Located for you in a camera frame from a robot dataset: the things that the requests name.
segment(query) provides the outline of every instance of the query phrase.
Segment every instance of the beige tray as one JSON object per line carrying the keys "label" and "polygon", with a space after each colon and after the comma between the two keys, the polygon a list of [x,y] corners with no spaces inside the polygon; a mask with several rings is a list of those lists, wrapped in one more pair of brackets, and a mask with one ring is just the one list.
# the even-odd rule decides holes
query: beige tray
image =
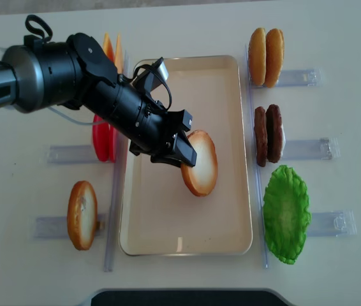
{"label": "beige tray", "polygon": [[[166,59],[165,65],[171,110],[189,111],[192,131],[203,129],[214,142],[217,184],[210,195],[196,197],[179,168],[129,153],[121,248],[129,255],[243,254],[253,234],[237,62],[213,56]],[[152,96],[167,104],[163,86]]]}

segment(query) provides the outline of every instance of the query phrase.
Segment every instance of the black object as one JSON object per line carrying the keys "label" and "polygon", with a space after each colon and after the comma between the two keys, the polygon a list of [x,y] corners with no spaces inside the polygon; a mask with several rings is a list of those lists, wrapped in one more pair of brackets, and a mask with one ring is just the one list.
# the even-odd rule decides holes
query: black object
{"label": "black object", "polygon": [[266,291],[164,290],[105,291],[91,300],[91,306],[287,306]]}
{"label": "black object", "polygon": [[[195,165],[196,152],[185,134],[192,116],[186,110],[169,112],[172,95],[163,58],[138,67],[129,79],[118,74],[94,38],[77,33],[65,43],[52,43],[53,32],[41,18],[29,15],[25,25],[35,35],[24,36],[24,45],[8,48],[0,61],[0,92],[7,94],[0,95],[0,107],[12,104],[30,113],[53,105],[71,110],[84,105],[127,136],[135,155],[148,154],[153,163]],[[140,69],[145,71],[138,76]],[[151,96],[159,85],[168,91],[166,108]]]}

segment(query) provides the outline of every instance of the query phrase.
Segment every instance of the cable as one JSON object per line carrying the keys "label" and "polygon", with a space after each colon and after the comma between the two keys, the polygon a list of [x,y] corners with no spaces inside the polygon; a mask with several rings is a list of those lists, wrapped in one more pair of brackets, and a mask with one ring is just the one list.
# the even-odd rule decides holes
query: cable
{"label": "cable", "polygon": [[69,117],[68,115],[66,115],[65,113],[60,112],[59,110],[56,110],[54,107],[50,106],[47,109],[51,110],[52,112],[54,112],[54,113],[56,113],[58,115],[60,115],[63,118],[69,120],[72,123],[78,124],[79,126],[97,126],[98,124],[106,123],[105,120],[98,121],[98,122],[81,122],[81,121],[77,121],[77,120]]}
{"label": "cable", "polygon": [[145,69],[145,70],[151,72],[161,82],[161,84],[165,86],[166,90],[168,91],[168,95],[169,95],[168,107],[165,108],[164,110],[151,111],[151,113],[160,114],[160,113],[165,113],[165,112],[169,111],[169,108],[172,106],[172,94],[170,93],[170,89],[169,89],[168,85],[166,84],[165,80],[159,74],[157,69],[155,69],[151,65],[144,64],[144,65],[136,67],[132,78],[127,78],[125,75],[120,75],[121,80],[125,83],[131,83],[138,76],[138,72],[140,71],[140,69]]}

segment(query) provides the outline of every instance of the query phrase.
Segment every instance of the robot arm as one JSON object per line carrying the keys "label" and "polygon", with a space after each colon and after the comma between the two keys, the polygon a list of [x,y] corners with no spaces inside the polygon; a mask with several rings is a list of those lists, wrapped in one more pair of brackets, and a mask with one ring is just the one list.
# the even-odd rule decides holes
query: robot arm
{"label": "robot arm", "polygon": [[[34,28],[36,22],[47,32]],[[85,34],[71,35],[65,43],[52,43],[51,28],[29,15],[26,27],[40,35],[24,36],[24,45],[6,50],[0,61],[0,107],[13,105],[30,113],[52,105],[78,110],[85,106],[131,140],[129,150],[151,156],[153,163],[194,166],[196,152],[186,137],[192,116],[186,111],[169,112],[172,96],[166,84],[163,59],[142,65],[128,79],[104,54],[97,41]],[[138,75],[139,69],[145,71]],[[167,108],[151,97],[164,85]]]}

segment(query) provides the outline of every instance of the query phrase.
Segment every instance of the black strap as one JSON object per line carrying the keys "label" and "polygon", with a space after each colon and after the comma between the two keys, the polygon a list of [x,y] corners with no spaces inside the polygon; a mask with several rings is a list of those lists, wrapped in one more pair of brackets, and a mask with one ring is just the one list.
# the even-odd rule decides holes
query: black strap
{"label": "black strap", "polygon": [[[46,37],[45,33],[43,32],[42,29],[38,29],[36,27],[33,27],[31,25],[31,21],[33,22],[36,22],[39,26],[41,26],[43,28],[43,30],[46,31],[46,33],[48,34],[48,36]],[[36,15],[28,15],[26,17],[26,21],[25,21],[25,26],[26,26],[26,29],[32,33],[32,34],[35,34],[35,35],[38,35],[38,36],[41,36],[41,38],[43,38],[43,41],[44,42],[48,42],[52,39],[53,37],[53,31],[52,29],[48,26],[48,24],[43,20],[41,19],[39,16],[36,16]]]}

